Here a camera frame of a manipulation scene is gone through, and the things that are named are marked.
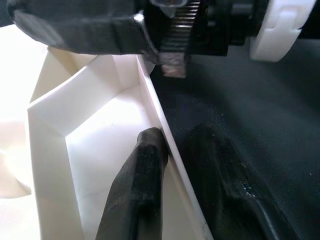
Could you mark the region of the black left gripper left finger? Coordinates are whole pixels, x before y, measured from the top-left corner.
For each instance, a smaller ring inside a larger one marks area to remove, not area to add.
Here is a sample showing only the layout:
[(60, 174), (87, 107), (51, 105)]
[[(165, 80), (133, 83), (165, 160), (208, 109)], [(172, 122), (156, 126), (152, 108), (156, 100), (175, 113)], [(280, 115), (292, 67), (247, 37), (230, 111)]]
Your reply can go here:
[(162, 192), (168, 158), (159, 128), (138, 134), (136, 145), (111, 184), (96, 239), (162, 239)]

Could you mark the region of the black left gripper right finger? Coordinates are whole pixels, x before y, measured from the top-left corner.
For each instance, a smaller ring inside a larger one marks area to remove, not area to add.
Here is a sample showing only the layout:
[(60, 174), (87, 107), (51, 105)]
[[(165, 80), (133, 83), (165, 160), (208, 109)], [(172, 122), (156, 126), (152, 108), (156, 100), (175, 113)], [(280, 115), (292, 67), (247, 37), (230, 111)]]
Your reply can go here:
[(215, 240), (295, 240), (265, 183), (251, 173), (232, 141), (210, 125), (195, 126), (182, 158)]

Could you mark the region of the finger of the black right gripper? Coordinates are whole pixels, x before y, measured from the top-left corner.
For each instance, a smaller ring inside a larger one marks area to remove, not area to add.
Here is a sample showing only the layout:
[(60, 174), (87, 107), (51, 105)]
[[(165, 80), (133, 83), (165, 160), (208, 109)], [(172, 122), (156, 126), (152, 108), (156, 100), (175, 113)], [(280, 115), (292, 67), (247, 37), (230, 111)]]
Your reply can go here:
[(146, 0), (9, 0), (8, 15), (29, 37), (78, 54), (158, 53), (146, 26)]

